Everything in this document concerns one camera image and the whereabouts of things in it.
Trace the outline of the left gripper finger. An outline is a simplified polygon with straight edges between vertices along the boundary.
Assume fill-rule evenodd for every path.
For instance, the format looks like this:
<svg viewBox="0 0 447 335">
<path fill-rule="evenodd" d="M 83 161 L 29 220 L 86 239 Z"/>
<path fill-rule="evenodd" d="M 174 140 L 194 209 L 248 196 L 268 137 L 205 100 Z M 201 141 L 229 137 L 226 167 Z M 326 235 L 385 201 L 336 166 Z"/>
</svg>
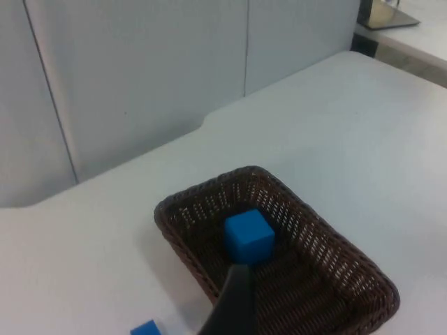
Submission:
<svg viewBox="0 0 447 335">
<path fill-rule="evenodd" d="M 255 334 L 254 282 L 248 265 L 233 265 L 199 334 Z"/>
</svg>

